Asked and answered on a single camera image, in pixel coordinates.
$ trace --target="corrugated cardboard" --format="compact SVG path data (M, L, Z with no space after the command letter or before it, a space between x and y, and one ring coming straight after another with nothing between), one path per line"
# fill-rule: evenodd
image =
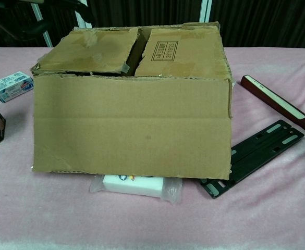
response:
M127 73L138 28L74 30L38 65L38 72Z
M132 61L138 62L142 41L156 28L138 29L142 40L129 49ZM206 63L220 60L227 68L225 55L219 55ZM211 79L78 76L81 71L68 73L77 70L75 64L61 73L51 64L48 58L47 70L43 60L33 69L34 171L228 179L230 74Z
M152 29L135 76L230 78L218 26Z

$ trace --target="black plastic bracket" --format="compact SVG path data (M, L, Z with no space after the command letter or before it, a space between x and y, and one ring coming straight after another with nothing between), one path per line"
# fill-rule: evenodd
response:
M200 183L211 197L217 198L302 137L304 134L279 120L231 148L229 180L200 179Z

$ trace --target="pink fabric surface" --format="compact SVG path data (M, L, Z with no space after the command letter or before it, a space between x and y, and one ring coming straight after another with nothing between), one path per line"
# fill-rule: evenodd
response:
M0 78L29 73L48 48L0 48ZM305 112L305 49L226 48L235 80L249 74ZM219 197L184 180L182 202L89 193L93 176L33 173L33 93L6 104L0 144L0 249L305 249L305 137ZM239 84L232 144L278 119Z

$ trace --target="plastic bag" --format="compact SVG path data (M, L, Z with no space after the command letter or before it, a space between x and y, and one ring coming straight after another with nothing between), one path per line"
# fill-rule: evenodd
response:
M90 192L101 190L159 197L172 204L181 200L181 178L97 175L92 180Z

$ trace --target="torn cardboard edge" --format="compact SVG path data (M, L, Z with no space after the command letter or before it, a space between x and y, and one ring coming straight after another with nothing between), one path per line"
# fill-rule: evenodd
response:
M140 26L140 27L110 27L110 28L77 28L75 27L72 32L75 31L130 31L131 29L137 29L136 40L134 41L131 50L126 55L126 60L124 60L121 68L111 71L97 71L97 70L48 70L42 69L40 62L47 58L47 56L52 52L45 54L41 58L39 58L38 62L30 69L33 75L37 74L48 74L48 73L56 73L56 74L67 74L67 73L76 73L77 75L101 75L101 76L134 76L136 69L139 66L140 61L144 57L145 46L149 40L151 31L153 29L184 29L191 30L197 28L211 28L216 27L218 30L220 29L220 25L218 22L210 22L210 23L199 23L199 22L191 22L184 24L175 24L171 26Z

